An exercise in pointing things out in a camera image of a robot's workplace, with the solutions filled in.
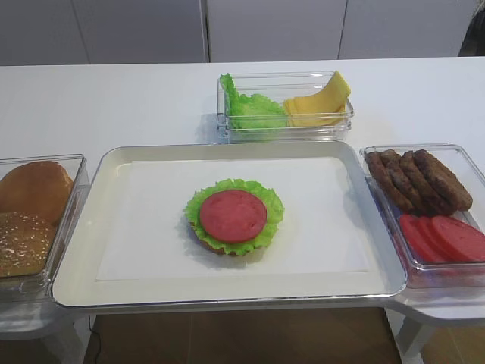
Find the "brown meat patty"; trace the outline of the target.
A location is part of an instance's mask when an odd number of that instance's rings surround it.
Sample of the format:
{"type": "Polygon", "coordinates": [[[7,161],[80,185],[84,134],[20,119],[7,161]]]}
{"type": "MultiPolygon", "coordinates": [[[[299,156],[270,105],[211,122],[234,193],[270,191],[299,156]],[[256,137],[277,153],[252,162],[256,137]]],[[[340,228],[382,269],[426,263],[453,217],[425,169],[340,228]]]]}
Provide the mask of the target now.
{"type": "Polygon", "coordinates": [[[424,149],[419,149],[414,152],[414,161],[427,182],[455,211],[467,211],[471,208],[471,194],[438,158],[424,149]]]}
{"type": "Polygon", "coordinates": [[[376,180],[381,190],[393,204],[404,213],[413,212],[414,206],[393,184],[393,181],[384,166],[379,152],[370,152],[365,156],[368,170],[373,179],[376,180]]]}
{"type": "Polygon", "coordinates": [[[414,213],[416,215],[426,216],[435,215],[436,210],[421,197],[405,172],[401,169],[401,155],[396,153],[393,149],[388,149],[380,154],[380,158],[397,190],[412,203],[414,213]]]}
{"type": "Polygon", "coordinates": [[[434,188],[427,182],[424,175],[415,164],[413,151],[405,152],[399,161],[400,168],[411,181],[413,187],[419,193],[423,204],[427,209],[426,214],[435,215],[452,215],[455,210],[441,197],[434,188]]]}

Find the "green lettuce leaf on bun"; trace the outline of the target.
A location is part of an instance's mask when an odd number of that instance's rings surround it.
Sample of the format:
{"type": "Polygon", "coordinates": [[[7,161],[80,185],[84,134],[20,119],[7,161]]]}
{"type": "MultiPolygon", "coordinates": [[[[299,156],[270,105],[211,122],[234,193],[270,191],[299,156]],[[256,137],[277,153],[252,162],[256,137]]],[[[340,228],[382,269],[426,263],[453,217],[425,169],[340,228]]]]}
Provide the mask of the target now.
{"type": "Polygon", "coordinates": [[[225,190],[245,190],[257,196],[265,204],[268,213],[267,223],[259,235],[243,243],[229,243],[230,246],[238,247],[246,254],[269,246],[278,230],[278,224],[283,220],[284,207],[274,190],[263,187],[254,180],[226,179],[196,192],[184,209],[187,221],[200,224],[199,211],[203,201],[210,195],[225,190]]]}

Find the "red tomato slice on lettuce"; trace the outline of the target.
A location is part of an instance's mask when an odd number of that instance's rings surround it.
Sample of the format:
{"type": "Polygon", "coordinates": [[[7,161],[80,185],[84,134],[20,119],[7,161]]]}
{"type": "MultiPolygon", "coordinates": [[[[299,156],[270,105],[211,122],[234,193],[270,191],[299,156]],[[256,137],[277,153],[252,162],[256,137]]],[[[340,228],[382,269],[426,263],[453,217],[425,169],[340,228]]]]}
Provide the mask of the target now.
{"type": "Polygon", "coordinates": [[[259,235],[267,223],[265,204],[245,190],[225,190],[205,199],[199,211],[203,229],[225,243],[243,243],[259,235]]]}

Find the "green lettuce leaves in container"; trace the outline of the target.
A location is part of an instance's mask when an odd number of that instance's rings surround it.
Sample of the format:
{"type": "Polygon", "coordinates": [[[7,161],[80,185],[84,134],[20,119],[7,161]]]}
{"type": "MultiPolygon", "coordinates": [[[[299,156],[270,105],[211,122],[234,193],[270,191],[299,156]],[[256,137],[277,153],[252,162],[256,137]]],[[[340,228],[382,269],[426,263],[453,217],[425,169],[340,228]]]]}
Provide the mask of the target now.
{"type": "Polygon", "coordinates": [[[227,116],[231,116],[233,129],[280,128],[287,126],[283,107],[259,93],[247,96],[240,93],[230,74],[223,74],[219,81],[227,97],[227,116]]]}

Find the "bottom bun under lettuce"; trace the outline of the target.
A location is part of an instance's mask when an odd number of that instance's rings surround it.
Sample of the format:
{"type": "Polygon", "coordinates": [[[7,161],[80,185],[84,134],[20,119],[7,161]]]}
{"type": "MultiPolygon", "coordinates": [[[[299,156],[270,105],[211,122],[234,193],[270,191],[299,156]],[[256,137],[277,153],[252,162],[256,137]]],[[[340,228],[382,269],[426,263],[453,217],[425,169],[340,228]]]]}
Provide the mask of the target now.
{"type": "Polygon", "coordinates": [[[243,256],[246,253],[240,248],[231,247],[229,243],[222,242],[207,233],[200,224],[188,221],[192,231],[195,233],[199,243],[207,250],[221,256],[243,256]]]}

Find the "clear lettuce and cheese container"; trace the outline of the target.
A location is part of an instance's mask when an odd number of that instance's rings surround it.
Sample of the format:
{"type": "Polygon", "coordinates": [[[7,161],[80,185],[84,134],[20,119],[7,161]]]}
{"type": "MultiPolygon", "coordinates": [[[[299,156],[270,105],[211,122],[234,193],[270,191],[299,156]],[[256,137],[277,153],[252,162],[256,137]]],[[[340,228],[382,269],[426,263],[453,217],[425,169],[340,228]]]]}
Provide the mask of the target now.
{"type": "MultiPolygon", "coordinates": [[[[320,91],[332,77],[334,71],[289,72],[269,74],[230,74],[240,93],[250,96],[259,93],[277,102],[296,96],[310,96],[320,91]]],[[[231,116],[227,116],[227,97],[221,82],[217,81],[217,129],[228,143],[269,142],[284,140],[342,140],[351,130],[354,109],[349,100],[340,121],[330,126],[291,127],[290,115],[286,113],[287,126],[280,128],[233,129],[231,116]]]]}

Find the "yellow cheese slices stack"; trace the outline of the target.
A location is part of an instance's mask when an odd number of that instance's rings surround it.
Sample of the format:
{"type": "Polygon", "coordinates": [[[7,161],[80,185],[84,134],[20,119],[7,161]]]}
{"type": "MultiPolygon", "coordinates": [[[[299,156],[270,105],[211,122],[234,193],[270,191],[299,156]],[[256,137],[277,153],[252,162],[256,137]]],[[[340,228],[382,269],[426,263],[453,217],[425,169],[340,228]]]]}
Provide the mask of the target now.
{"type": "Polygon", "coordinates": [[[339,71],[317,93],[296,96],[283,102],[285,112],[290,115],[291,127],[330,126],[340,121],[346,111],[351,89],[339,71]]]}

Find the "white paper tray liner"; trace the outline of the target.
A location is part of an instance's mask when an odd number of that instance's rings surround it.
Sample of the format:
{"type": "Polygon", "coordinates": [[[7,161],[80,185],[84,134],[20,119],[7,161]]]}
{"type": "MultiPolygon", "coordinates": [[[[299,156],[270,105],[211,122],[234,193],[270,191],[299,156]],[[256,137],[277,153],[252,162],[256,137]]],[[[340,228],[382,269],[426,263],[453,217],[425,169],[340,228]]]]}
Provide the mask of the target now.
{"type": "Polygon", "coordinates": [[[126,181],[99,280],[363,273],[371,267],[365,224],[337,158],[135,162],[118,174],[126,181]],[[219,256],[192,233],[183,214],[187,202],[227,178],[255,180],[280,197],[283,220],[267,248],[219,256]]]}

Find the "clear patty and tomato container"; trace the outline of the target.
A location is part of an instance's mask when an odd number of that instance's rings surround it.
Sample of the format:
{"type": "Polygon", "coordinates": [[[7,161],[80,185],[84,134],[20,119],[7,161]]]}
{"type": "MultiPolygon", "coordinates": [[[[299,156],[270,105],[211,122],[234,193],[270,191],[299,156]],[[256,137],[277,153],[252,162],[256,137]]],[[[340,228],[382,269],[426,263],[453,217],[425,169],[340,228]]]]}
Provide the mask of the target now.
{"type": "Polygon", "coordinates": [[[484,286],[484,264],[466,262],[463,264],[424,264],[413,256],[399,226],[401,211],[387,199],[384,192],[371,176],[365,157],[370,152],[395,150],[402,155],[409,150],[424,149],[439,159],[453,172],[473,198],[472,207],[466,212],[456,212],[453,217],[484,231],[484,174],[471,157],[460,146],[452,143],[425,143],[408,145],[368,146],[360,150],[365,178],[377,209],[385,224],[394,248],[407,274],[409,288],[451,288],[484,286]]]}

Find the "left red tomato slice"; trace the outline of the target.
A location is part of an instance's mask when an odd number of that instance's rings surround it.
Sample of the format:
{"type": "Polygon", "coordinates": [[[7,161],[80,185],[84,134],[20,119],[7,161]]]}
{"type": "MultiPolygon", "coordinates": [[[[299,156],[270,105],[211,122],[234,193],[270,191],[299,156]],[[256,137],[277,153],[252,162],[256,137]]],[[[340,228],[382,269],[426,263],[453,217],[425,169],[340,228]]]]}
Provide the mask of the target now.
{"type": "Polygon", "coordinates": [[[445,263],[427,245],[424,237],[418,230],[417,221],[418,217],[413,215],[401,215],[399,217],[399,225],[414,258],[423,264],[445,263]]]}

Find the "large white serving tray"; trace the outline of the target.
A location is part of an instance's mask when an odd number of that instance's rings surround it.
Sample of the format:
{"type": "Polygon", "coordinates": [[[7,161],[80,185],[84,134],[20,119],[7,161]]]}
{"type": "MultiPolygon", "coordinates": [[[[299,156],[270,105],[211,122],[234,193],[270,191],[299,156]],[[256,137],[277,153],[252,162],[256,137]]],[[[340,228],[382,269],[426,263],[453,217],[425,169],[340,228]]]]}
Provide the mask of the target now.
{"type": "Polygon", "coordinates": [[[247,143],[239,145],[130,146],[113,149],[100,161],[52,286],[63,306],[118,310],[149,305],[152,309],[249,307],[298,301],[353,305],[376,303],[405,288],[407,274],[383,223],[365,174],[352,147],[342,142],[247,143]],[[192,278],[138,278],[102,281],[97,277],[115,210],[124,192],[118,169],[135,162],[236,161],[250,159],[334,157],[346,167],[359,215],[368,234],[371,267],[363,273],[306,273],[192,278]]]}

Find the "plain brown bun bottom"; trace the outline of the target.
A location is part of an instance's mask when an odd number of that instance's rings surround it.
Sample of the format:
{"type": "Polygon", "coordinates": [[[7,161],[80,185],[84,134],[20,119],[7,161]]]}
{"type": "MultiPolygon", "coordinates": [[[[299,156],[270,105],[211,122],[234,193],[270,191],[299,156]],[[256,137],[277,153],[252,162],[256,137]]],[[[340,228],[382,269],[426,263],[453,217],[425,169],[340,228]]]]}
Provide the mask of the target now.
{"type": "Polygon", "coordinates": [[[38,216],[58,225],[74,182],[59,163],[30,162],[1,179],[1,211],[38,216]]]}

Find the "clear bun container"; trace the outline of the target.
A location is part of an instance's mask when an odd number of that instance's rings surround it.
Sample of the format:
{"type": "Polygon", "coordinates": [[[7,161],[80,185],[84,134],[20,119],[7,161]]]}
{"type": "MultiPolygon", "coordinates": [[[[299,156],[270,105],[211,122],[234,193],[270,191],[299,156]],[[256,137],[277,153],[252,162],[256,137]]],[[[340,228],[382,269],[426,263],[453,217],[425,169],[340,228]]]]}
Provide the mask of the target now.
{"type": "Polygon", "coordinates": [[[36,275],[1,277],[1,301],[3,303],[25,300],[41,300],[48,296],[49,287],[54,280],[55,271],[68,245],[68,235],[89,189],[86,160],[82,155],[53,155],[32,158],[11,158],[1,161],[1,179],[11,170],[30,162],[53,161],[67,171],[74,185],[65,206],[64,213],[55,228],[55,237],[45,262],[45,267],[36,275]]]}

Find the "middle red tomato slice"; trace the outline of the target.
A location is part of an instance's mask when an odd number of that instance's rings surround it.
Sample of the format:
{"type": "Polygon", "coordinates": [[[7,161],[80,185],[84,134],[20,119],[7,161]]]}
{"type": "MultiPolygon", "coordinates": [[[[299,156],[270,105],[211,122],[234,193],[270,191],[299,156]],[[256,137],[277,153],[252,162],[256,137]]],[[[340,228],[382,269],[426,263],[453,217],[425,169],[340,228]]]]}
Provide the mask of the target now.
{"type": "Polygon", "coordinates": [[[443,239],[433,229],[431,219],[428,217],[420,217],[417,221],[418,230],[424,237],[427,245],[444,261],[444,262],[458,262],[457,256],[450,251],[445,245],[443,239]]]}

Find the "sesame bun top near tray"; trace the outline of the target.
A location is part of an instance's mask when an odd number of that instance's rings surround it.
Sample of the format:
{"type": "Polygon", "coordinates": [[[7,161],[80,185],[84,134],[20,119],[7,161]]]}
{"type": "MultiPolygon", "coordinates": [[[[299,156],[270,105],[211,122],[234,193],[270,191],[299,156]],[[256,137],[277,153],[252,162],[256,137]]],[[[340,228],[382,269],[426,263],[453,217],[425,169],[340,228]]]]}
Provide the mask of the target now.
{"type": "Polygon", "coordinates": [[[1,277],[40,273],[54,237],[55,228],[38,216],[1,213],[1,277]]]}

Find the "right red tomato slice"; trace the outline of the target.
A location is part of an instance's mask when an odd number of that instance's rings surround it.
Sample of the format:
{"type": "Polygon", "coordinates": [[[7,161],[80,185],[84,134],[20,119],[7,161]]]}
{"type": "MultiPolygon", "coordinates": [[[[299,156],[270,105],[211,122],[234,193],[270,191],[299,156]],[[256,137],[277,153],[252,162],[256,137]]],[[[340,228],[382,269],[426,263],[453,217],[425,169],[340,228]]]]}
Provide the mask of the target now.
{"type": "Polygon", "coordinates": [[[461,262],[484,261],[484,233],[446,216],[431,218],[431,226],[452,258],[461,262]]]}

